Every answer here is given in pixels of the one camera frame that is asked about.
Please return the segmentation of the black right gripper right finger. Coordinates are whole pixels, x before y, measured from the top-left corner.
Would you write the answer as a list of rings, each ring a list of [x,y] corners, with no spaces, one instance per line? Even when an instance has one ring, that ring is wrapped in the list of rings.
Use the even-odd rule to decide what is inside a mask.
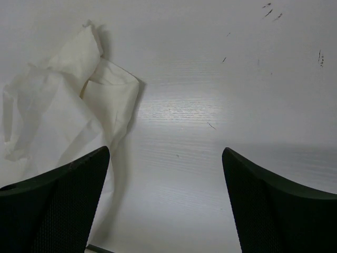
[[[336,252],[336,195],[225,148],[222,163],[242,252]]]

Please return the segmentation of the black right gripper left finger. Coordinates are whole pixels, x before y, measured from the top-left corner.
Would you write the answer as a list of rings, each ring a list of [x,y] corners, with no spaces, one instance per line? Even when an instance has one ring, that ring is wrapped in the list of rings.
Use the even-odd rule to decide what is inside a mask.
[[[1,188],[1,252],[84,252],[110,152]]]

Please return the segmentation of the white pleated skirt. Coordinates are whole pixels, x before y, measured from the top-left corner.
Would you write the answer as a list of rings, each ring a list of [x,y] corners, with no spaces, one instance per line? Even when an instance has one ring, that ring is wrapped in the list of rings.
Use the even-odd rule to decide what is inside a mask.
[[[1,186],[68,164],[126,135],[139,81],[103,57],[86,24],[53,57],[4,86]]]

